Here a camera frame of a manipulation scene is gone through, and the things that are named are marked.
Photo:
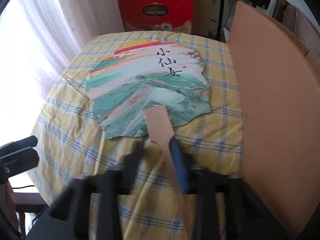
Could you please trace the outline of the colourful paper hand fan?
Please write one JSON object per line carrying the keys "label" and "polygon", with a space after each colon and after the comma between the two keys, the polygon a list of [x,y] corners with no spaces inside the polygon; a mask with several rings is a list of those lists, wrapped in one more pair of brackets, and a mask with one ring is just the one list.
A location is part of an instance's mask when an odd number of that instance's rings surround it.
{"label": "colourful paper hand fan", "polygon": [[106,139],[148,134],[146,113],[182,126],[207,114],[209,85],[199,53],[174,42],[140,40],[103,59],[87,77],[93,116]]}

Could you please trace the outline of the yellow checked tablecloth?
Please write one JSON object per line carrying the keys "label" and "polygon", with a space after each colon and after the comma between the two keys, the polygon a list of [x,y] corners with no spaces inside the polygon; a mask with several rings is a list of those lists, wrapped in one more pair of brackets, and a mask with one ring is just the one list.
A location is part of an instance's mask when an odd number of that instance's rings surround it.
{"label": "yellow checked tablecloth", "polygon": [[[73,59],[51,89],[35,123],[40,161],[28,174],[47,203],[78,173],[103,173],[131,151],[132,138],[105,139],[85,94],[85,78],[102,59],[140,39],[176,42],[199,52],[211,87],[212,111],[176,128],[176,137],[185,152],[211,171],[230,174],[239,169],[243,149],[240,89],[227,44],[166,31],[106,34],[93,38]],[[145,150],[133,194],[119,198],[123,237],[186,239],[162,153],[151,143]]]}

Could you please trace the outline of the large cardboard box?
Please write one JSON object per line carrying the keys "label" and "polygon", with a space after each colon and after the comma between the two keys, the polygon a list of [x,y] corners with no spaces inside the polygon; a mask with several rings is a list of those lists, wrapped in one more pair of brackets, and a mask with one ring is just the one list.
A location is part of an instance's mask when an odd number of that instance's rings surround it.
{"label": "large cardboard box", "polygon": [[227,42],[240,89],[240,173],[291,239],[319,239],[319,66],[271,17],[236,4]]}

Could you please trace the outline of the white sheer curtain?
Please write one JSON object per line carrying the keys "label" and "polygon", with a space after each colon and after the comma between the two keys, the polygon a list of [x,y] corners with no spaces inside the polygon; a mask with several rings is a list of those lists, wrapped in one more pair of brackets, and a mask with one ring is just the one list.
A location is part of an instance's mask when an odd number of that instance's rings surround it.
{"label": "white sheer curtain", "polygon": [[124,30],[118,0],[10,0],[1,13],[1,144],[27,137],[88,42]]}

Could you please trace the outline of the brown upholstered headboard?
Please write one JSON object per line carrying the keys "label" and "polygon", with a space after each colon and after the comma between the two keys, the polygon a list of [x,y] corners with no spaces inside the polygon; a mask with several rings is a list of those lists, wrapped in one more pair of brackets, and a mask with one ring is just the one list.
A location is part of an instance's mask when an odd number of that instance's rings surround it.
{"label": "brown upholstered headboard", "polygon": [[276,0],[272,17],[295,34],[319,59],[319,31],[311,21],[287,0]]}

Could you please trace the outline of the red collection gift box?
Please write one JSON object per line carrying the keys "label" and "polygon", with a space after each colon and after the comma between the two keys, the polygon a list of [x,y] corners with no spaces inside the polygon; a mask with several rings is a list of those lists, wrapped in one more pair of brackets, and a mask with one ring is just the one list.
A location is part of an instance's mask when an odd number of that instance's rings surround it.
{"label": "red collection gift box", "polygon": [[127,31],[191,33],[194,0],[118,0]]}

